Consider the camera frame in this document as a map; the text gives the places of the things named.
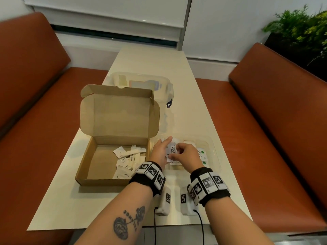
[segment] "wristband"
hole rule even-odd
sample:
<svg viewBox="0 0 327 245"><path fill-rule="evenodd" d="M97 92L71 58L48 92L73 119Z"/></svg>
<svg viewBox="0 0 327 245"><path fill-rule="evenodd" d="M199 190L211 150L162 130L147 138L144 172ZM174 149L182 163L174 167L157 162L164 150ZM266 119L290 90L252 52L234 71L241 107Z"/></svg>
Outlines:
<svg viewBox="0 0 327 245"><path fill-rule="evenodd" d="M153 192L153 196L155 196L162 193L166 177L164 177L160 165L150 161L142 163L137 168L129 184L132 182L149 186Z"/></svg>
<svg viewBox="0 0 327 245"><path fill-rule="evenodd" d="M205 167L196 169L191 173L191 184L187 186L187 190L194 204L197 206L200 203L203 207L210 199L231 196L219 174Z"/></svg>

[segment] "person's right arm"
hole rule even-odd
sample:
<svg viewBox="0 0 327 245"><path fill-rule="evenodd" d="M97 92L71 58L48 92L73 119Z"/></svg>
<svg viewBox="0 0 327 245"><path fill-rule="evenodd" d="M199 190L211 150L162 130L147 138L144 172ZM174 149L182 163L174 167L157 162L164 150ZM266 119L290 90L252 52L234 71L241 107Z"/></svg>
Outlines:
<svg viewBox="0 0 327 245"><path fill-rule="evenodd" d="M189 173L203 167L193 145L179 143L176 149L179 154L168 157L180 161ZM274 244L229 197L209 200L205 210L219 245Z"/></svg>

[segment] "green leaves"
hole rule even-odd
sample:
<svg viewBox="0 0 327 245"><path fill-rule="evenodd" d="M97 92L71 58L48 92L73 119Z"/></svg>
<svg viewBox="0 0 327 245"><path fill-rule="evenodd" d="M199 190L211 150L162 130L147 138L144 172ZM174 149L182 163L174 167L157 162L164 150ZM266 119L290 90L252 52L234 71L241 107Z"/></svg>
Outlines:
<svg viewBox="0 0 327 245"><path fill-rule="evenodd" d="M302 10L285 10L275 14L277 19L265 26L263 32L280 34L290 45L300 45L316 51L317 57L327 56L327 10L317 15L307 14L308 6Z"/></svg>

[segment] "person's left arm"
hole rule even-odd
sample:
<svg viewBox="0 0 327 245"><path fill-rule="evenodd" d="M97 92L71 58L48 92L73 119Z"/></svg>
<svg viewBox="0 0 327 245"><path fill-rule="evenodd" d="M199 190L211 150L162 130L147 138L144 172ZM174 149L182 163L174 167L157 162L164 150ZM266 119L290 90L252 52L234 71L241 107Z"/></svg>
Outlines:
<svg viewBox="0 0 327 245"><path fill-rule="evenodd" d="M167 164L166 146L171 140L171 136L163 142L159 140L150 156L150 161L159 164L162 170ZM100 212L75 244L134 244L152 198L149 186L130 183Z"/></svg>

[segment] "table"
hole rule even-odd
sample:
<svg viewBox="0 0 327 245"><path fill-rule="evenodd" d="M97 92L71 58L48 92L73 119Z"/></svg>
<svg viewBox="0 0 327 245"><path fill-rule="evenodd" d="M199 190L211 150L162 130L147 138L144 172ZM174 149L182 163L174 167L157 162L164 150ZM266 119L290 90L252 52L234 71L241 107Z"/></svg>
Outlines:
<svg viewBox="0 0 327 245"><path fill-rule="evenodd" d="M172 107L167 109L169 122L166 132L211 137L221 166L220 174L231 191L231 198L251 218L184 53L164 48L128 45L118 53L108 76L117 71L159 75L170 80L174 85L175 97ZM80 187L75 181L75 174L89 139L90 136L81 130L77 132L27 230L86 228L121 190ZM174 175L166 177L166 184L172 190L171 210L166 217L158 216L156 224L158 226L199 224L198 216L183 216L179 211L178 185L186 184L189 178L177 179ZM202 206L199 206L199 212L203 223L209 223ZM144 226L153 225L152 213L149 211Z"/></svg>

